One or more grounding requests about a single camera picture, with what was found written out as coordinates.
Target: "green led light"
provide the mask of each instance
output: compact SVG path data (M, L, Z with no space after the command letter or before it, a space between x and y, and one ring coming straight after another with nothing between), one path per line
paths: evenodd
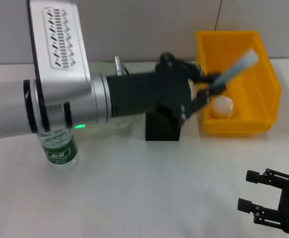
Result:
M82 124L82 125L75 126L75 128L84 128L85 126L86 126L85 124Z

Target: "white table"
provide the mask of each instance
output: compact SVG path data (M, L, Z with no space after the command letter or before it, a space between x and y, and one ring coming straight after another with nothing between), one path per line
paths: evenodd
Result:
M80 162L68 173L47 166L35 135L0 139L0 238L288 237L237 211L239 197L273 209L280 197L246 182L247 170L289 174L289 59L272 62L279 120L253 138L202 136L192 117L179 142L145 142L142 118L106 138L76 138ZM32 65L0 65L0 81L32 78Z

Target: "yellow box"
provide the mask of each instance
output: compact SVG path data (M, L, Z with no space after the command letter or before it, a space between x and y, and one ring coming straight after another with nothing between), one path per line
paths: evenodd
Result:
M225 95L234 102L229 119L212 117L210 106L203 109L203 130L215 134L256 134L268 131L277 121L282 87L270 63L258 32L197 32L198 63L205 74L224 72L249 48L259 63L230 81Z

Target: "green bottle label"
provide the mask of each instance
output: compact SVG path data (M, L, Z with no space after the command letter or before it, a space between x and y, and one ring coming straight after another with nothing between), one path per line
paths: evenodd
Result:
M72 136L71 140L63 147L50 149L43 147L47 159L56 165L63 165L71 161L77 154L77 147Z

